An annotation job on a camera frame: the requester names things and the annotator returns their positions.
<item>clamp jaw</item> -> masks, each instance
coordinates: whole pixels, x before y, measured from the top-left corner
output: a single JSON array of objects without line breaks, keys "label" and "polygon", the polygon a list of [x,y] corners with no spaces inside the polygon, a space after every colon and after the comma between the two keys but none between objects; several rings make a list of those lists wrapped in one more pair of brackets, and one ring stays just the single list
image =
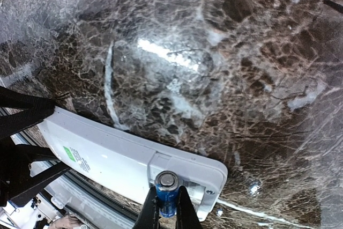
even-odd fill
[{"label": "clamp jaw", "polygon": [[[155,186],[151,187],[133,229],[160,229],[160,206]],[[176,203],[176,229],[203,229],[185,186],[180,186]]]}]

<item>blue battery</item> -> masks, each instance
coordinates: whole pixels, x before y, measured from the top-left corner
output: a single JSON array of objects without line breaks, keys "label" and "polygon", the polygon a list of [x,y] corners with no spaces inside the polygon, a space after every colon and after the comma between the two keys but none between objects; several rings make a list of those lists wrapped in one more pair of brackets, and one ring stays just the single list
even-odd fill
[{"label": "blue battery", "polygon": [[163,171],[156,176],[155,187],[160,201],[160,213],[163,217],[172,217],[176,213],[179,179],[171,171]]}]

